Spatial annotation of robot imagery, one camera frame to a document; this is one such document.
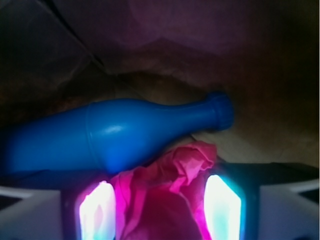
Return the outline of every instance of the blue bowling pin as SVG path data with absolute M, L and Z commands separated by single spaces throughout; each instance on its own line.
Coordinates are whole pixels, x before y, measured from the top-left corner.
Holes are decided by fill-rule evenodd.
M 96 102 L 2 131 L 0 172 L 103 169 L 116 174 L 145 164 L 179 137 L 225 130 L 233 120 L 231 101 L 222 92 L 176 106 L 136 99 Z

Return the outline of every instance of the toy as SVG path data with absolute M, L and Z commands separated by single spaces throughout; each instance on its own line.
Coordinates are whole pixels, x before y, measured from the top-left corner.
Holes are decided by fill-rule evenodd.
M 92 103 L 2 131 L 0 169 L 2 174 L 46 169 L 116 174 L 145 164 L 181 136 L 225 130 L 233 120 L 231 101 L 222 92 L 176 106 L 135 99 Z

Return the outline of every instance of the blue plastic toy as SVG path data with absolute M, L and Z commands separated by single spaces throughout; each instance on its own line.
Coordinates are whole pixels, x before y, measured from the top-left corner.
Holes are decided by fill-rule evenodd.
M 116 174 L 145 164 L 181 136 L 225 130 L 233 120 L 231 101 L 222 92 L 177 106 L 135 99 L 92 103 L 2 131 L 2 174 L 88 169 Z

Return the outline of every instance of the pink light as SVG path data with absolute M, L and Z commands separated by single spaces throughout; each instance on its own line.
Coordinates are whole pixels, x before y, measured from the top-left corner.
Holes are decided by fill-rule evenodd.
M 81 239 L 113 239 L 116 234 L 116 196 L 110 183 L 101 181 L 79 207 Z

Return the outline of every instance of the cyan light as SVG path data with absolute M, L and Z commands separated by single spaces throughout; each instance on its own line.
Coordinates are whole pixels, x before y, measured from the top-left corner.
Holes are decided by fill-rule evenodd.
M 110 183 L 102 181 L 79 207 L 82 240 L 114 239 L 116 234 L 116 196 Z
M 242 199 L 218 175 L 211 175 L 205 185 L 204 215 L 213 240 L 239 240 L 241 236 Z

